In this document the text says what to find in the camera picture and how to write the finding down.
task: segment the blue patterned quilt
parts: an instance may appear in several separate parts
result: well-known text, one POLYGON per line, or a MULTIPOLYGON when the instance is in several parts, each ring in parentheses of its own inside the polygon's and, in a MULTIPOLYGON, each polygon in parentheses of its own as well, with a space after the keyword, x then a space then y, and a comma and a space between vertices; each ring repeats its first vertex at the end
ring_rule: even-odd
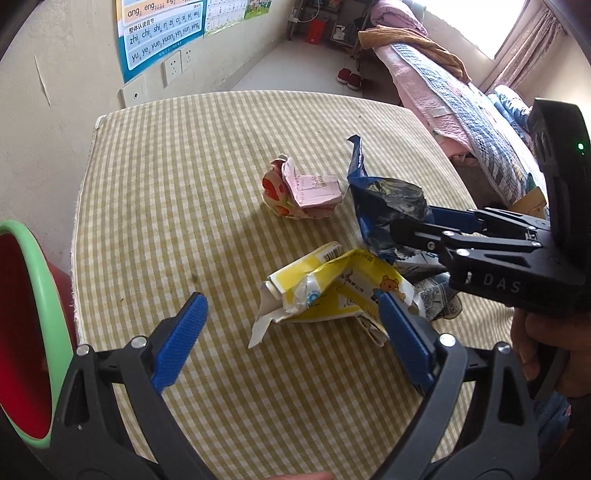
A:
POLYGON ((514 134, 512 140, 525 146, 515 132, 503 131, 493 123, 499 124, 495 117, 498 112, 480 90, 471 83, 462 83, 414 47, 404 43, 393 43, 391 47, 456 115, 470 139, 472 153, 507 206, 527 193, 528 174, 545 192, 545 182, 533 156, 526 147, 523 149, 508 140, 514 134))

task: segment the green rim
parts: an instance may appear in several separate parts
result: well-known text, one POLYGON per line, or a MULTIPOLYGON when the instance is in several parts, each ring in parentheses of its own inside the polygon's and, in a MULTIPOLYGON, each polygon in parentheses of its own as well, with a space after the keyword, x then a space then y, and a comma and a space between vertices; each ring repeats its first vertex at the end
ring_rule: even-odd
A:
POLYGON ((15 425, 12 419, 9 418, 9 420, 20 437, 30 446, 46 449, 49 447, 51 440, 53 418, 61 386, 64 383, 73 356, 72 343, 70 342, 56 284, 37 240, 26 226, 14 220, 6 220, 0 223, 0 235, 5 233, 10 233, 16 238, 29 272, 33 295, 37 304, 41 334, 43 335, 51 386, 51 424, 49 431, 43 438, 31 437, 15 425))

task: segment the floor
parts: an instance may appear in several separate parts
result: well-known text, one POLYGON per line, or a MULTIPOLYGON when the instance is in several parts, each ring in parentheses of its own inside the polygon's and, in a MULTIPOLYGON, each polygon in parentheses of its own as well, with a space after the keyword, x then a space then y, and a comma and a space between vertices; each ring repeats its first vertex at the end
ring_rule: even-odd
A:
POLYGON ((344 51, 293 39, 265 56, 232 90, 295 90, 361 97, 361 91, 336 81, 344 67, 355 71, 355 61, 344 51))

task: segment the green picture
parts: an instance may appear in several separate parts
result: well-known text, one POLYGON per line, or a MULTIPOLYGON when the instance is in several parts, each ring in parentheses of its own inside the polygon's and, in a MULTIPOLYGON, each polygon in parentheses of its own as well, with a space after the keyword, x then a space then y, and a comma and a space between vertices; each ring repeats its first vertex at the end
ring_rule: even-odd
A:
POLYGON ((269 12, 271 0, 250 0, 244 18, 258 17, 269 12))

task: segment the white outlet plate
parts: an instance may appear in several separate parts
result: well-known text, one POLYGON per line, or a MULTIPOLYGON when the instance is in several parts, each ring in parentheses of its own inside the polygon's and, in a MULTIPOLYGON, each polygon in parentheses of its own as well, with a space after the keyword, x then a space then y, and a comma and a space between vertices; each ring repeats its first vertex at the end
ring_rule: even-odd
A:
POLYGON ((181 75, 181 52, 176 51, 174 55, 168 57, 164 63, 164 78, 166 79, 166 85, 170 85, 173 80, 181 75))
POLYGON ((141 105, 148 101, 146 79, 143 75, 134 78, 121 89, 121 101, 123 102, 123 108, 141 105))
POLYGON ((193 66, 195 61, 195 48, 192 44, 189 44, 187 47, 181 50, 181 69, 183 72, 186 72, 189 68, 193 66))

